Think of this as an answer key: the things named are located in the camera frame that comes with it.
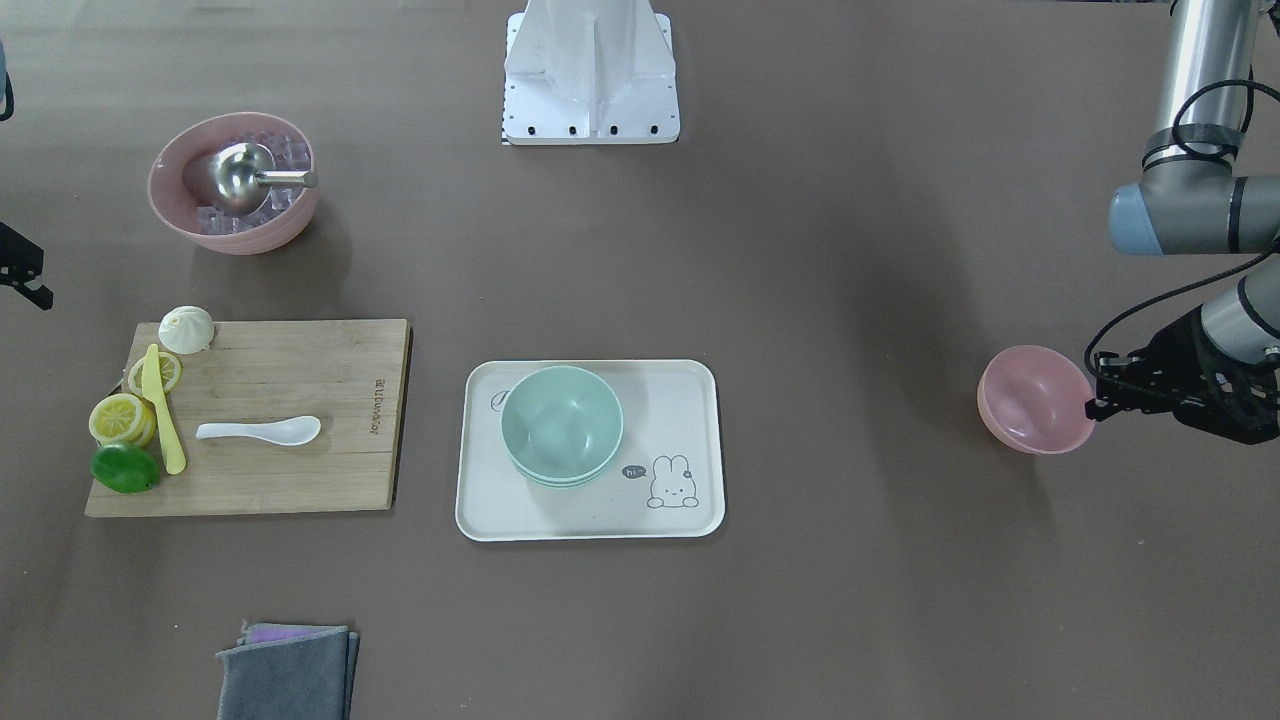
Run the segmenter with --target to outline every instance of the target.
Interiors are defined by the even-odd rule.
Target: folded towel
[[[218,720],[346,720],[360,634],[343,625],[246,625],[223,660]]]

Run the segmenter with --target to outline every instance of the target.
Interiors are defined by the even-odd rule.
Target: white tray
[[[502,442],[502,404],[525,375],[576,365],[622,402],[613,464],[576,488],[516,471]],[[458,529],[474,541],[690,538],[724,520],[716,378],[694,360],[499,360],[467,378],[458,459]]]

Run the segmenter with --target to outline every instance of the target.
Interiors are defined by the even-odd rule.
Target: bunny cartoon
[[[684,455],[662,455],[653,461],[649,507],[698,507],[698,486]]]

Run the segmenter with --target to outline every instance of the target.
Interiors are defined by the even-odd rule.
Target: black clamp
[[[54,306],[54,292],[44,286],[45,251],[9,225],[0,223],[0,284],[18,291],[41,310]]]
[[[1179,423],[1245,445],[1280,437],[1275,364],[1245,365],[1224,355],[1204,333],[1199,307],[1120,357],[1097,352],[1096,400],[1084,414],[1097,421],[1129,410],[1172,413]],[[1280,352],[1274,359],[1280,363]]]

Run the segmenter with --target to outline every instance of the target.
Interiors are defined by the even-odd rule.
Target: yellow knife
[[[151,343],[142,360],[142,397],[156,407],[156,433],[160,434],[160,452],[164,455],[164,469],[170,475],[187,469],[187,455],[178,441],[178,430],[169,415],[169,404],[164,397],[164,380],[160,379],[160,347]]]

